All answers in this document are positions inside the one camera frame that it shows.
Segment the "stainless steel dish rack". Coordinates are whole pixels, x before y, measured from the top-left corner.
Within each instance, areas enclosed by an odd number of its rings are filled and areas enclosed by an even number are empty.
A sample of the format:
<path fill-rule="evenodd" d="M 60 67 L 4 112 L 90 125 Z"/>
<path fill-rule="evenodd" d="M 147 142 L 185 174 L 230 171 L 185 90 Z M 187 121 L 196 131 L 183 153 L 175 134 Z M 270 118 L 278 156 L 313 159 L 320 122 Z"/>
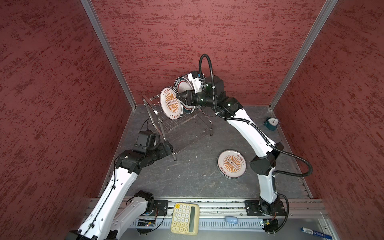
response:
<path fill-rule="evenodd" d="M 181 151 L 205 136 L 214 134 L 212 121 L 200 110 L 184 114 L 178 120 L 170 120 L 161 108 L 160 96 L 156 95 L 152 98 L 142 96 L 142 100 L 156 132 L 162 140 L 168 141 L 173 146 L 174 160 Z"/>

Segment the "orange patterned plate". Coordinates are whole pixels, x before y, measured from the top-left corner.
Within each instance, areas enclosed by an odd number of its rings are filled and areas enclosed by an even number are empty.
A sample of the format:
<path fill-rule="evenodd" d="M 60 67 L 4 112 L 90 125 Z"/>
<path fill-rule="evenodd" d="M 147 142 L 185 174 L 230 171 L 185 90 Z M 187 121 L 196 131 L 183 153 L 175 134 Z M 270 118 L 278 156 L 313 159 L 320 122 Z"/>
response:
<path fill-rule="evenodd" d="M 222 175 L 229 179 L 242 177 L 247 171 L 247 162 L 236 150 L 225 150 L 217 159 L 217 166 Z"/>
<path fill-rule="evenodd" d="M 183 105 L 177 99 L 178 92 L 173 87 L 165 87 L 160 94 L 160 104 L 163 113 L 172 121 L 180 119 L 183 115 Z"/>

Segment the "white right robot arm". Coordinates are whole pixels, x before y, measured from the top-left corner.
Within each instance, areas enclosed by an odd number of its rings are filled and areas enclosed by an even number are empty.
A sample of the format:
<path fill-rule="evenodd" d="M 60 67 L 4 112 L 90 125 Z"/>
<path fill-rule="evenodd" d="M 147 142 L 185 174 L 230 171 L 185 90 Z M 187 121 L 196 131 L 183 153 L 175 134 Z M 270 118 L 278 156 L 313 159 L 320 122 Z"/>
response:
<path fill-rule="evenodd" d="M 254 150 L 256 156 L 251 160 L 250 167 L 258 175 L 259 211 L 266 216 L 273 215 L 280 202 L 274 176 L 276 159 L 284 147 L 272 141 L 255 125 L 237 99 L 226 95 L 224 82 L 219 77 L 206 78 L 203 74 L 193 71 L 184 78 L 190 87 L 180 88 L 180 80 L 177 79 L 177 99 L 188 107 L 212 108 L 215 114 L 234 127 Z"/>

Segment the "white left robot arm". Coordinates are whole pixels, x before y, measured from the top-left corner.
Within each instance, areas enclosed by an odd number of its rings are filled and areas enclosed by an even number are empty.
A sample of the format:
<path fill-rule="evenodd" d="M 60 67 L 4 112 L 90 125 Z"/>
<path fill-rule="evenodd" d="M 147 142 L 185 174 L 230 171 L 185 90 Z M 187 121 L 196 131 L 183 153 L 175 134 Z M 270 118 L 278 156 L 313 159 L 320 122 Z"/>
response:
<path fill-rule="evenodd" d="M 153 194 L 139 191 L 122 212 L 118 209 L 143 168 L 174 153 L 173 146 L 151 130 L 139 132 L 133 150 L 122 152 L 114 163 L 112 179 L 95 208 L 67 240 L 118 240 L 141 215 L 157 214 Z"/>

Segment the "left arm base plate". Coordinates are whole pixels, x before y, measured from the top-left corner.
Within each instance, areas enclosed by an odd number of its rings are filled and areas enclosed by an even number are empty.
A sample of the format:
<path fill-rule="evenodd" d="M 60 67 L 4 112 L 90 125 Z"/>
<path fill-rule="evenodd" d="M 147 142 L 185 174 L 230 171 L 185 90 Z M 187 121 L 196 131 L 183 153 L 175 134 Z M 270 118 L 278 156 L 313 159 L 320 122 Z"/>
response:
<path fill-rule="evenodd" d="M 166 216 L 168 213 L 168 200 L 150 200 L 147 207 L 147 216 Z"/>

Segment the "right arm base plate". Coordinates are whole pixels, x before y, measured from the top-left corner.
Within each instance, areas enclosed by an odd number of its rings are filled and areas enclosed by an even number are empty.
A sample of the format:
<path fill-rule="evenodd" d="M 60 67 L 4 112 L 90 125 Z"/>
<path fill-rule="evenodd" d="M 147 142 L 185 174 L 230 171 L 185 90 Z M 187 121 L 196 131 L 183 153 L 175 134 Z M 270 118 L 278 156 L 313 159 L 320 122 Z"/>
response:
<path fill-rule="evenodd" d="M 286 215 L 286 209 L 282 201 L 278 199 L 272 204 L 260 203 L 259 200 L 246 200 L 245 210 L 248 217 L 283 217 Z"/>

